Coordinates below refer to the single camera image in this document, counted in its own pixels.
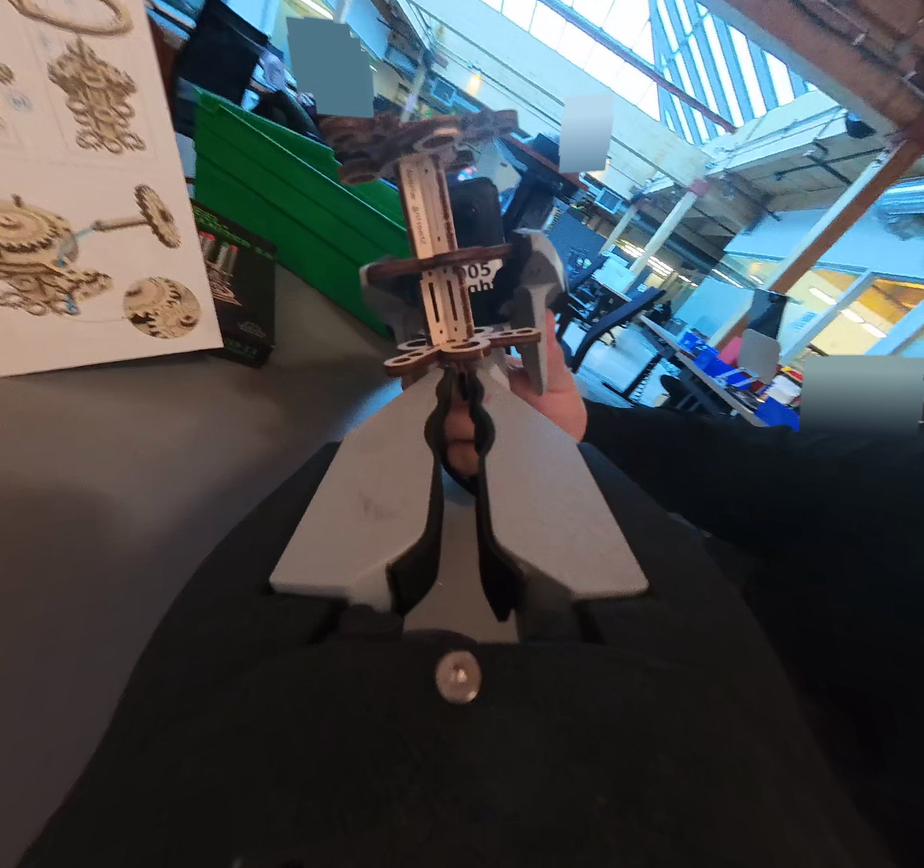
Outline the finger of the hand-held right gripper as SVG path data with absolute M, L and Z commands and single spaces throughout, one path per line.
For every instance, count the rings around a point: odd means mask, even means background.
M 420 277 L 416 274 L 372 279 L 371 267 L 359 271 L 360 293 L 370 311 L 384 324 L 391 338 L 422 334 Z
M 539 331 L 538 342 L 517 350 L 532 392 L 543 396 L 551 389 L 550 350 L 557 347 L 552 305 L 566 290 L 564 266 L 541 231 L 517 229 L 511 234 L 510 246 L 512 254 L 503 266 L 503 276 L 511 294 L 503 305 L 503 318 L 512 328 Z

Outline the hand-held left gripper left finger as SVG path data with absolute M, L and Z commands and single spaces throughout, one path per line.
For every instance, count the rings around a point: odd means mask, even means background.
M 329 450 L 270 576 L 276 593 L 409 612 L 431 590 L 444 515 L 440 394 L 451 387 L 430 371 Z

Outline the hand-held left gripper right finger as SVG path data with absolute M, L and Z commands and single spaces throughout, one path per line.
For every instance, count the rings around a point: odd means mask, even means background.
M 469 376 L 479 575 L 494 617 L 566 614 L 649 591 L 578 442 L 489 370 Z

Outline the wooden gear model assembly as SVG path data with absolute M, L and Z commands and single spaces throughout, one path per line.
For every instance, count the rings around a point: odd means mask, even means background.
M 511 244 L 460 248 L 446 173 L 469 163 L 467 145 L 485 143 L 518 129 L 514 110 L 481 110 L 402 122 L 372 117 L 319 115 L 321 134 L 339 163 L 345 187 L 397 177 L 410 258 L 389 258 L 362 267 L 368 303 L 389 297 L 380 319 L 398 342 L 385 361 L 389 376 L 412 376 L 433 365 L 465 369 L 496 350 L 537 346 L 541 326 L 479 327 L 467 286 L 470 264 L 515 259 Z

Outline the person's right forearm black sleeve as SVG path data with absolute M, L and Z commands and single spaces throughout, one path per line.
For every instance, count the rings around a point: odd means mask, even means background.
M 922 440 L 585 404 L 588 443 L 742 555 L 745 600 L 806 688 L 865 730 L 922 729 Z

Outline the person's right hand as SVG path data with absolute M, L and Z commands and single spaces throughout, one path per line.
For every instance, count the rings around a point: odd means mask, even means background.
M 540 396 L 532 390 L 519 357 L 506 356 L 507 379 L 512 392 L 580 442 L 588 425 L 586 406 L 565 364 L 563 350 L 555 338 L 555 316 L 549 309 L 545 310 L 544 316 L 543 337 L 547 357 L 545 392 Z M 469 414 L 468 402 L 463 399 L 460 389 L 456 388 L 445 419 L 445 462 L 459 479 L 468 480 L 478 472 L 475 438 L 475 425 Z

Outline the black standing desk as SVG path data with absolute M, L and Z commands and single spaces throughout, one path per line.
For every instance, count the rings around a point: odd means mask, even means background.
M 624 326 L 643 311 L 651 309 L 664 294 L 665 290 L 661 287 L 649 288 L 631 297 L 621 306 L 597 320 L 589 330 L 586 331 L 583 340 L 571 355 L 569 361 L 571 373 L 575 375 L 578 372 L 590 348 L 600 341 L 603 336 L 610 334 L 614 328 Z

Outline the green plastic crate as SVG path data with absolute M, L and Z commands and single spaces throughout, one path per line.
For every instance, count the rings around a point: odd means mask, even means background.
M 328 147 L 208 91 L 197 98 L 195 200 L 268 240 L 280 265 L 386 337 L 359 271 L 410 256 L 398 191 L 385 181 L 345 188 Z

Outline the black cardboard box green print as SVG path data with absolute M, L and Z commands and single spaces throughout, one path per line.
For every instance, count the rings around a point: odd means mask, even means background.
M 275 345 L 275 247 L 197 201 L 191 208 L 224 345 L 214 354 L 262 368 Z

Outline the group of blue storage bins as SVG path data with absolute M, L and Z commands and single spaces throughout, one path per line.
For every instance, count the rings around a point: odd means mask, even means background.
M 803 376 L 779 365 L 768 380 L 727 363 L 707 345 L 676 352 L 681 370 L 678 380 L 685 390 L 681 409 L 714 418 L 729 418 L 755 428 L 800 426 Z

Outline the black office chair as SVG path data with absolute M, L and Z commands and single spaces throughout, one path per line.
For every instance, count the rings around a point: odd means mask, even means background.
M 167 88 L 175 132 L 193 138 L 199 92 L 240 105 L 268 35 L 228 7 L 204 0 L 191 34 L 179 48 Z

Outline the paper instruction sheet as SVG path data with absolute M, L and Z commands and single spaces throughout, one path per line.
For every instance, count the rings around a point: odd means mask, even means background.
M 1 375 L 222 346 L 143 0 L 1 0 Z

